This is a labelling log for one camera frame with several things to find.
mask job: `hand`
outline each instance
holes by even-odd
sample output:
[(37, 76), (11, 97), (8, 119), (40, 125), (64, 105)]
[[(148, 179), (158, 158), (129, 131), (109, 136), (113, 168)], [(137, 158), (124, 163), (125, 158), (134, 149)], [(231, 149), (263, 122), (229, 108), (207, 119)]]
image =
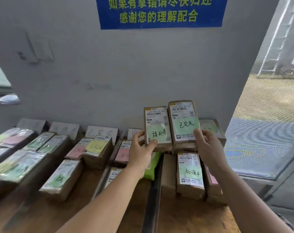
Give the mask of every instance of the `hand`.
[(140, 177), (144, 176), (145, 169), (151, 160), (151, 153), (158, 144), (158, 141), (154, 139), (146, 147), (142, 146), (145, 144), (145, 140), (138, 142), (138, 138), (143, 136), (144, 133), (144, 131), (140, 131), (133, 136), (129, 151), (129, 163), (127, 165), (129, 168), (137, 169)]
[(211, 131), (195, 129), (193, 132), (200, 158), (207, 165), (211, 174), (217, 177), (218, 173), (230, 168), (222, 144)]

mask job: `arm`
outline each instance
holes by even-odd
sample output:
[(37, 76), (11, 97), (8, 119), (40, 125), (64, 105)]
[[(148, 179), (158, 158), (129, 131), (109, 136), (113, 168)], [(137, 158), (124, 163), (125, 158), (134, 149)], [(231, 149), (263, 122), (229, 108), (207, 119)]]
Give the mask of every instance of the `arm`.
[(219, 182), (241, 232), (293, 232), (230, 168), (223, 147), (212, 132), (195, 129), (194, 136), (199, 156)]
[(157, 146), (157, 140), (152, 140), (147, 147), (141, 147), (138, 138), (142, 135), (144, 131), (133, 136), (127, 167), (99, 196), (65, 223), (57, 233), (115, 233), (117, 231), (136, 184), (143, 177), (149, 165), (151, 153)]

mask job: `forearm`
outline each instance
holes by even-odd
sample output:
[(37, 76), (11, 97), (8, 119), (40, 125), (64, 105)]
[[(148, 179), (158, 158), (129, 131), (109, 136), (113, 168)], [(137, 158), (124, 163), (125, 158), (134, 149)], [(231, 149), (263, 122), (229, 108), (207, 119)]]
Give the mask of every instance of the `forearm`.
[(130, 202), (139, 174), (125, 168), (102, 193), (69, 220), (58, 233), (115, 233)]
[(242, 233), (292, 232), (231, 168), (216, 178)]

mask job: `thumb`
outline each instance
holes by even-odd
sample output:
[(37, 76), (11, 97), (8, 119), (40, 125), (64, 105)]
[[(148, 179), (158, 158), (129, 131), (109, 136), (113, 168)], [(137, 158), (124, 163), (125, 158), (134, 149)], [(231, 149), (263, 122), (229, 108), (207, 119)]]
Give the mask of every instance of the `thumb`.
[(197, 143), (202, 143), (202, 142), (205, 143), (205, 139), (204, 139), (203, 133), (202, 133), (202, 131), (200, 129), (196, 128), (193, 131), (193, 135), (194, 135), (195, 140), (197, 141)]
[(158, 144), (158, 141), (156, 139), (153, 139), (149, 144), (146, 146), (146, 149), (148, 152), (152, 153), (153, 150), (156, 148)]

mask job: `blue sign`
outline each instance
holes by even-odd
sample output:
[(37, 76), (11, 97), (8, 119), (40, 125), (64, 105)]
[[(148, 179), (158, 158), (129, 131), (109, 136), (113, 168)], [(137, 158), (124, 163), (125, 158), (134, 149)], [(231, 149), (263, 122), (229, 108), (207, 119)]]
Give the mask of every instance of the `blue sign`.
[(96, 0), (101, 29), (221, 27), (227, 0)]

